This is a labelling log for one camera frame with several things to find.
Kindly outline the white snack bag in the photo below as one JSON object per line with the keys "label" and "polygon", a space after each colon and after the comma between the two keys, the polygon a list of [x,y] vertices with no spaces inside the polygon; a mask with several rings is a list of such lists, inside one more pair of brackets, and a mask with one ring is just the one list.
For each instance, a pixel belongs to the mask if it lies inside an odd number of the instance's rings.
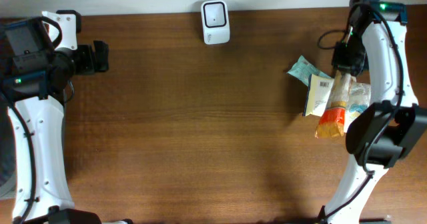
{"label": "white snack bag", "polygon": [[[332,92],[334,80],[311,74],[308,77],[308,95],[303,116],[315,115],[321,117],[327,107],[328,98]],[[361,115],[370,104],[371,87],[366,83],[358,83],[353,77],[348,100],[346,101],[343,122],[343,133],[348,131],[350,124]]]}

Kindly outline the teal wet wipes pack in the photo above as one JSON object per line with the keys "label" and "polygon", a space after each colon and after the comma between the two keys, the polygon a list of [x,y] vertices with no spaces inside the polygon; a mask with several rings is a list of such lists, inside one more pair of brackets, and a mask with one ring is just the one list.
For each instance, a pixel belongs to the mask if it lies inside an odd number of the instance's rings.
{"label": "teal wet wipes pack", "polygon": [[329,75],[317,69],[303,55],[300,55],[300,57],[293,64],[291,69],[287,71],[287,74],[291,75],[292,77],[295,77],[296,79],[301,81],[305,86],[309,85],[309,77],[311,74],[330,79]]}

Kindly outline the orange spaghetti package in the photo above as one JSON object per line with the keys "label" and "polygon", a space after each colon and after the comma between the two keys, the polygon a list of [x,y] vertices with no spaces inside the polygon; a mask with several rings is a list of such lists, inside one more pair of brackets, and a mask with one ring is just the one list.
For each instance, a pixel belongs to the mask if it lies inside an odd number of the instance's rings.
{"label": "orange spaghetti package", "polygon": [[326,109],[316,127],[316,138],[325,139],[344,136],[345,112],[350,98],[352,83],[353,77],[349,73],[336,71]]}

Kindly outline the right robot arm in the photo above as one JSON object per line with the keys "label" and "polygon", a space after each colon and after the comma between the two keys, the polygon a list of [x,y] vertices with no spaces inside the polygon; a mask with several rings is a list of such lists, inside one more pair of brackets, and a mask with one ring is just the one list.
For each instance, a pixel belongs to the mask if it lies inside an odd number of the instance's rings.
{"label": "right robot arm", "polygon": [[403,3],[350,0],[332,66],[354,77],[370,74],[370,104],[346,133],[344,176],[317,223],[360,223],[361,212],[381,177],[405,158],[426,130],[406,62],[408,15]]}

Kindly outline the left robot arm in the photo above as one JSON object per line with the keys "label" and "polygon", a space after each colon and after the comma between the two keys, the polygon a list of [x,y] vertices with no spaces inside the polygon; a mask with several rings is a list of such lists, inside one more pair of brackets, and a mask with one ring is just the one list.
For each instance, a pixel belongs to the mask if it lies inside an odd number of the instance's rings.
{"label": "left robot arm", "polygon": [[75,75],[109,69],[108,44],[80,45],[81,15],[74,10],[1,25],[1,103],[15,142],[14,223],[99,223],[75,208],[63,157],[66,104]]}

